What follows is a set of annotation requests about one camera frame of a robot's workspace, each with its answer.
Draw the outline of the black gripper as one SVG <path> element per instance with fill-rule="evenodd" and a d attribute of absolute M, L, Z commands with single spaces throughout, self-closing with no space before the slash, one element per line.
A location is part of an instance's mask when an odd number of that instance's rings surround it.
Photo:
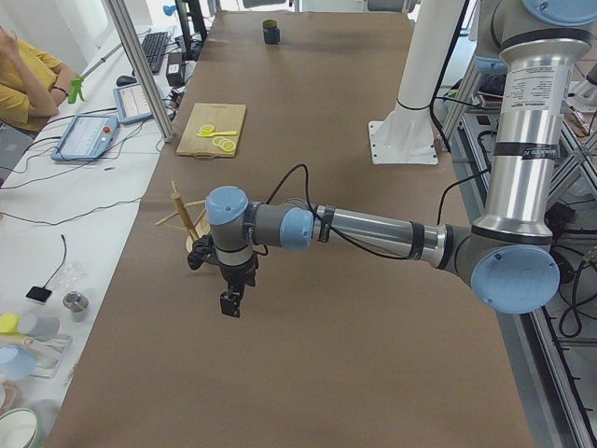
<path fill-rule="evenodd" d="M 219 268 L 224 280 L 231 287 L 230 294 L 227 291 L 220 294 L 221 313 L 240 318 L 245 286 L 254 287 L 256 285 L 256 273 L 258 269 L 257 255 L 252 254 L 248 260 L 235 266 L 220 261 Z"/>

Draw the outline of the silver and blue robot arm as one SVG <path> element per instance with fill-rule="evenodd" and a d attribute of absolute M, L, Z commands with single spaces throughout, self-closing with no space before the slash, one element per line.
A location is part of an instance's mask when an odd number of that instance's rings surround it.
<path fill-rule="evenodd" d="M 484 210 L 468 228 L 252 202 L 233 186 L 211 191 L 211 251 L 228 285 L 222 313 L 240 315 L 244 290 L 255 282 L 257 245 L 302 250 L 331 235 L 385 259 L 423 260 L 451 272 L 501 313 L 548 303 L 560 273 L 544 216 L 572 67 L 590 49 L 595 20 L 592 1 L 482 3 L 478 54 L 500 59 L 507 75 Z"/>

